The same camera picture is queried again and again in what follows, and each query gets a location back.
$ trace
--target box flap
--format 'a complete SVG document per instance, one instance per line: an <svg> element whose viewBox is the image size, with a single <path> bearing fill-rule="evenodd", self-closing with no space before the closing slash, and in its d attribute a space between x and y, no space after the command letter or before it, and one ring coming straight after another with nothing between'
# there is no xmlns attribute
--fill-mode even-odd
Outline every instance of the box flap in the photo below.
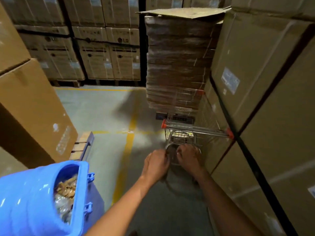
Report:
<svg viewBox="0 0 315 236"><path fill-rule="evenodd" d="M188 19L197 19L201 17L215 16L229 11L231 8L171 8L171 9L157 9L152 11L141 11L140 14L151 15L165 15L171 17L181 17Z"/></svg>

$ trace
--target hand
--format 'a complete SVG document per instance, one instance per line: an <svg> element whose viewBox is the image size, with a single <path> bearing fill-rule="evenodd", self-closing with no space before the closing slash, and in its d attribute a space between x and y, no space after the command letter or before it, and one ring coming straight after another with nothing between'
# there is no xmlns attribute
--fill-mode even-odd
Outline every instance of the hand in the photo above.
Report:
<svg viewBox="0 0 315 236"><path fill-rule="evenodd" d="M203 160L199 148L190 144L180 145L177 150L179 164L195 179L203 171Z"/></svg>
<svg viewBox="0 0 315 236"><path fill-rule="evenodd" d="M165 149L155 150L144 160L144 167L140 178L143 178L149 187L158 182L166 173L170 159Z"/></svg>

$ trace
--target concrete floor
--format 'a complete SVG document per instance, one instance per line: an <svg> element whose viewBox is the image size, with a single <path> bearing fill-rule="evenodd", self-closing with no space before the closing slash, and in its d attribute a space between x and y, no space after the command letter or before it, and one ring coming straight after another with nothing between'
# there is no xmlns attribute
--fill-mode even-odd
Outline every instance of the concrete floor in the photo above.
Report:
<svg viewBox="0 0 315 236"><path fill-rule="evenodd" d="M143 88L55 88L78 133L93 131L87 161L105 210L140 176L144 159L165 147L161 121L148 108ZM128 232L139 236L213 235L206 205L171 193L158 182L137 210Z"/></svg>

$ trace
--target blue trash bin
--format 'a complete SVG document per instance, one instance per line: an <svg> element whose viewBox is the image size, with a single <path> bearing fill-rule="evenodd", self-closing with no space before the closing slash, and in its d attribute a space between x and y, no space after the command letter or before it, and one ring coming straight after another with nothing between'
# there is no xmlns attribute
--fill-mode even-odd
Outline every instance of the blue trash bin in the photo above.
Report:
<svg viewBox="0 0 315 236"><path fill-rule="evenodd" d="M78 174L70 225L55 208L53 189ZM104 214L89 163L65 161L0 178L2 236L80 236Z"/></svg>

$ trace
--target person's right hand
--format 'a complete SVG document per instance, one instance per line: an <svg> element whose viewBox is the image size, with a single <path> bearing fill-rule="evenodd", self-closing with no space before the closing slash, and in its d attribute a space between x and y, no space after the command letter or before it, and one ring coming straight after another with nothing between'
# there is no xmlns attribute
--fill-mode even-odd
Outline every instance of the person's right hand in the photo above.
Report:
<svg viewBox="0 0 315 236"><path fill-rule="evenodd" d="M203 170L199 148L190 144L183 144L177 148L176 152L179 164L196 179Z"/></svg>

